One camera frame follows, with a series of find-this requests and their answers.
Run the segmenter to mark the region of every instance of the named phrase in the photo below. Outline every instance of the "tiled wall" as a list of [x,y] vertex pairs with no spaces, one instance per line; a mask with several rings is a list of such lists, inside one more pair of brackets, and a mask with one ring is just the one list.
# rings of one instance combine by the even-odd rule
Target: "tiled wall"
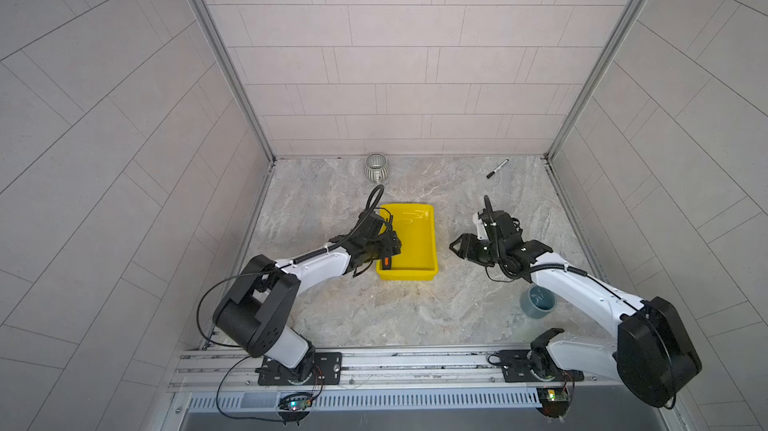
[[768,429],[766,82],[768,0],[649,0],[554,158],[610,281],[680,312],[699,429]]
[[206,0],[281,156],[543,153],[627,0]]
[[136,430],[267,161],[186,0],[0,16],[0,428]]

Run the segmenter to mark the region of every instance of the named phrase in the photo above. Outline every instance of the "yellow tray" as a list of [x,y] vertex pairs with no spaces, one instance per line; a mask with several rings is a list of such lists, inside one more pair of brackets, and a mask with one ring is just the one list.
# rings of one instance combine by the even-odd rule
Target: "yellow tray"
[[429,204],[384,204],[395,219],[392,228],[402,242],[400,253],[392,258],[392,269],[376,272],[387,281],[431,281],[437,274],[435,208]]

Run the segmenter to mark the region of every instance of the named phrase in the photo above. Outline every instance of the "gray marble surface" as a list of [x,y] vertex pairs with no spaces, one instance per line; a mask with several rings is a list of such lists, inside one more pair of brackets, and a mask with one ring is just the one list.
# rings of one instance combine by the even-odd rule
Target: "gray marble surface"
[[[517,217],[523,238],[538,239],[576,266],[588,269],[560,200],[536,156],[391,157],[381,204],[423,203],[435,207],[439,272],[433,281],[382,281],[371,268],[325,281],[298,296],[289,325],[316,346],[385,346],[527,342],[551,327],[604,337],[600,326],[558,299],[541,320],[525,316],[523,280],[495,283],[482,267],[460,260],[448,244],[474,231],[472,213],[487,194],[496,210]],[[248,258],[271,259],[311,251],[350,231],[374,184],[364,160],[279,160],[256,223]],[[494,279],[503,279],[497,267]]]

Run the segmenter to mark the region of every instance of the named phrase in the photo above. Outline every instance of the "black marker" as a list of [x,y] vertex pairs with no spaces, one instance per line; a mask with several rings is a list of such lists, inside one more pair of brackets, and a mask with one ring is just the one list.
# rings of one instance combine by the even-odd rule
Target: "black marker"
[[502,166],[504,166],[504,165],[505,165],[505,164],[507,164],[508,162],[509,162],[509,159],[504,159],[504,162],[502,162],[502,163],[501,163],[499,166],[496,166],[496,169],[494,169],[493,171],[491,171],[490,173],[488,173],[488,176],[485,176],[485,178],[486,178],[486,179],[491,179],[491,176],[493,176],[494,174],[496,174],[496,171],[497,171],[497,170],[499,170],[499,169],[501,169],[501,168],[502,168]]

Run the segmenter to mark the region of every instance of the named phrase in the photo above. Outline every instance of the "black bracket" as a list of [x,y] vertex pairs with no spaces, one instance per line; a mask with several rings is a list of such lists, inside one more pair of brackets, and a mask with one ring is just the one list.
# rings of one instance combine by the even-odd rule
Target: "black bracket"
[[312,361],[312,373],[304,383],[294,383],[283,371],[285,367],[274,359],[264,357],[259,373],[259,386],[300,386],[318,383],[322,380],[324,385],[339,384],[341,380],[341,353],[315,353]]

